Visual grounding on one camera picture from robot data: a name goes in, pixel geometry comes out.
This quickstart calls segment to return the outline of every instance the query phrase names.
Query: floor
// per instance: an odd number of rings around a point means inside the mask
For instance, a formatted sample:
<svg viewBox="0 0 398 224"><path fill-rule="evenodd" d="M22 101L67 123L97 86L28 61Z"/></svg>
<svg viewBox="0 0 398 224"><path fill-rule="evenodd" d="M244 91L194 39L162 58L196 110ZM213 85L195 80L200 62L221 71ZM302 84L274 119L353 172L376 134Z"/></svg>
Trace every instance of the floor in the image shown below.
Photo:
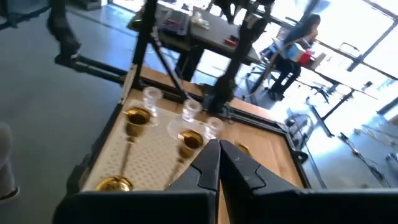
<svg viewBox="0 0 398 224"><path fill-rule="evenodd" d="M130 12L113 7L85 13L71 9L68 14L83 43L81 53L123 69L129 67L137 35L124 28L129 16ZM50 223L55 206L65 195L68 175L90 151L121 95L117 84L53 63L58 45L45 29L46 18L47 14L43 14L21 23L19 29L0 32L0 120L7 122L14 133L12 162L22 189L16 201L0 206L2 223ZM223 57L220 61L228 64L228 59ZM150 49L145 63L162 69ZM199 70L222 74L222 66L220 63L209 68L201 64ZM245 69L248 68L243 67L238 81ZM195 74L197 83L214 81L214 77L201 72ZM287 97L282 102L270 103L264 93L256 97L260 106L286 116L292 111L308 110L301 99ZM368 122L370 125L380 123L385 132L398 133L396 127L375 117L374 110L366 110L364 103L347 103L328 118L328 124L352 136L358 150L377 162L390 185L397 187L398 164L384 160L388 152L397 148L383 146L365 135L352 134L354 127L362 128L360 124ZM327 138L320 128L314 131L304 150L310 150L331 189L381 187L341 141ZM313 187L319 188L308 163L305 169Z"/></svg>

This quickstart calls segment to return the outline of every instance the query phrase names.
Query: red object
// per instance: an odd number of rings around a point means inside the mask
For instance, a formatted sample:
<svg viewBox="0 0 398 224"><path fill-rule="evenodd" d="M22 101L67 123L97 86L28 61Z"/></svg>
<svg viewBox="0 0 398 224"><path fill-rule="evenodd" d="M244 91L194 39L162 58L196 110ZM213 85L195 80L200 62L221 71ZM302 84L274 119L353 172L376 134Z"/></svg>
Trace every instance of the red object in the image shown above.
<svg viewBox="0 0 398 224"><path fill-rule="evenodd" d="M232 46L232 47L236 47L236 42L234 42L234 41L232 41L232 40L229 40L229 39L225 39L224 40L224 43L226 44L226 45L229 45L229 46Z"/></svg>
<svg viewBox="0 0 398 224"><path fill-rule="evenodd" d="M298 60L298 63L301 65L306 65L311 61L311 51L306 50L303 55L301 55L300 60Z"/></svg>

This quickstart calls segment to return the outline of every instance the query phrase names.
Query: beige perforated mat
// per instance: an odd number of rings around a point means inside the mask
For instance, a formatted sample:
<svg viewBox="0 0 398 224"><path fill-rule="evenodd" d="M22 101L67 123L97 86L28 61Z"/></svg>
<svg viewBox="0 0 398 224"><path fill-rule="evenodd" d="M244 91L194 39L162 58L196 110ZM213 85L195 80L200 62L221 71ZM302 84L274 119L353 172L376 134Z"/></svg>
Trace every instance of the beige perforated mat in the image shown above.
<svg viewBox="0 0 398 224"><path fill-rule="evenodd" d="M142 102L132 100L129 106L142 106ZM134 190L164 189L178 159L178 142L167 132L167 125L177 116L180 114L158 108L159 124L149 127L145 134L138 138L138 142L131 146L124 176L134 184ZM126 120L122 119L114 125L116 131L109 136L82 191L94 190L104 178L120 174L124 151L127 147L125 122ZM194 123L197 129L202 129L202 122L194 121ZM197 150L190 160L180 166L175 179L188 168L200 151L201 149Z"/></svg>

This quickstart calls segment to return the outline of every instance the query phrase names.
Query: long dark hair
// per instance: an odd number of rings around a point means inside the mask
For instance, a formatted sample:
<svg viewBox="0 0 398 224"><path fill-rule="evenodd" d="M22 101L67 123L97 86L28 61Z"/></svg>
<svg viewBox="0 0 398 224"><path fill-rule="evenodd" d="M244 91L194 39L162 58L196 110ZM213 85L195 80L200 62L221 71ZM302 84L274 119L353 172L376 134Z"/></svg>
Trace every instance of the long dark hair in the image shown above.
<svg viewBox="0 0 398 224"><path fill-rule="evenodd" d="M299 38L305 37L311 33L311 28L314 24L320 23L321 17L318 14L312 14L308 16L300 25L297 25L290 31L290 33L285 38L285 44L297 40Z"/></svg>

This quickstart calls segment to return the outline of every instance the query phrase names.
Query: clear glass cup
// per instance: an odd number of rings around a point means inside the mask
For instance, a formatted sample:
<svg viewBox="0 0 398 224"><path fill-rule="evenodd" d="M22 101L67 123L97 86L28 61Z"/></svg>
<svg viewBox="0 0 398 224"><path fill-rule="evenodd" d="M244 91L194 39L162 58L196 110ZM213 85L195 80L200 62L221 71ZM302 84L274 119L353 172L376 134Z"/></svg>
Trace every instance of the clear glass cup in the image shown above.
<svg viewBox="0 0 398 224"><path fill-rule="evenodd" d="M147 87L144 89L144 107L157 117L156 103L163 97L160 89L155 87Z"/></svg>
<svg viewBox="0 0 398 224"><path fill-rule="evenodd" d="M177 116L173 120L170 121L169 125L167 126L167 131L169 135L177 139L178 135L188 129L196 130L199 133L203 131L199 130L201 128L198 126L195 120L195 116L201 112L201 104L195 100L185 100L182 108L181 116Z"/></svg>
<svg viewBox="0 0 398 224"><path fill-rule="evenodd" d="M224 128L224 122L218 118L210 117L205 124L205 138L214 139Z"/></svg>
<svg viewBox="0 0 398 224"><path fill-rule="evenodd" d="M185 100L182 108L182 119L187 122L192 122L194 117L201 112L201 104L196 100Z"/></svg>

